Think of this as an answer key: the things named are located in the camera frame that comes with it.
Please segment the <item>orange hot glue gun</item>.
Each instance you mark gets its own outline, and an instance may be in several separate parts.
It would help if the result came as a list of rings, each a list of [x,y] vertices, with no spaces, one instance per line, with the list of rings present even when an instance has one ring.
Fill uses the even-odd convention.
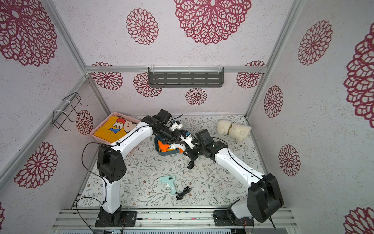
[[[164,144],[162,141],[158,141],[157,142],[157,145],[158,145],[158,150],[159,152],[162,152],[162,153],[165,153],[167,151],[170,151],[170,145],[168,144]]]

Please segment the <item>white hot glue gun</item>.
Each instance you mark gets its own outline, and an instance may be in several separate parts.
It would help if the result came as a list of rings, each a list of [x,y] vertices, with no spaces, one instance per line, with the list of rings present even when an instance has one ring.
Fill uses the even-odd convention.
[[[193,149],[195,145],[193,144],[193,136],[188,134],[187,136],[181,136],[179,139],[175,140],[172,144],[169,145],[169,149],[179,150],[179,153],[182,154],[188,149]]]

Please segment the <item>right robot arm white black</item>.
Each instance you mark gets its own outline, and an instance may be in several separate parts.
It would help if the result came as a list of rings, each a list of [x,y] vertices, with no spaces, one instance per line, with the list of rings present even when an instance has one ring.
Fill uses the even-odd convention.
[[[263,174],[240,160],[229,149],[227,142],[212,137],[207,129],[182,134],[186,145],[185,155],[192,161],[204,156],[225,168],[247,189],[246,199],[240,199],[227,208],[231,223],[242,218],[253,217],[264,223],[284,205],[277,179],[271,173]]]

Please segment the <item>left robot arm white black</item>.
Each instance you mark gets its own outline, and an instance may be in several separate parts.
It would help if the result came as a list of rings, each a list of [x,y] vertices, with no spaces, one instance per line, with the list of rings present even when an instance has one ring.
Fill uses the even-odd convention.
[[[121,139],[110,145],[100,146],[97,169],[104,186],[104,201],[101,207],[107,213],[114,214],[121,210],[119,198],[120,181],[127,168],[125,158],[139,143],[154,135],[167,143],[181,141],[182,124],[178,118],[162,109],[155,116],[145,116],[140,123]]]

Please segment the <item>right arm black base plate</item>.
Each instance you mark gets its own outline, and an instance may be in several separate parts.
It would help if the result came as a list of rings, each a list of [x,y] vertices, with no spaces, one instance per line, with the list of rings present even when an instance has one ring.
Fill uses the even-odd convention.
[[[213,211],[213,219],[215,226],[253,226],[253,217],[236,218],[236,216],[228,210],[215,210]]]

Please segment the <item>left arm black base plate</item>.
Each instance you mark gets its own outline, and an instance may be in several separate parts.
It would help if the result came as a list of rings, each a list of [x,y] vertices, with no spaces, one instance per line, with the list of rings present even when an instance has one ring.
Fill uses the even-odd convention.
[[[95,227],[134,227],[137,218],[136,211],[116,211],[113,214],[100,211]]]

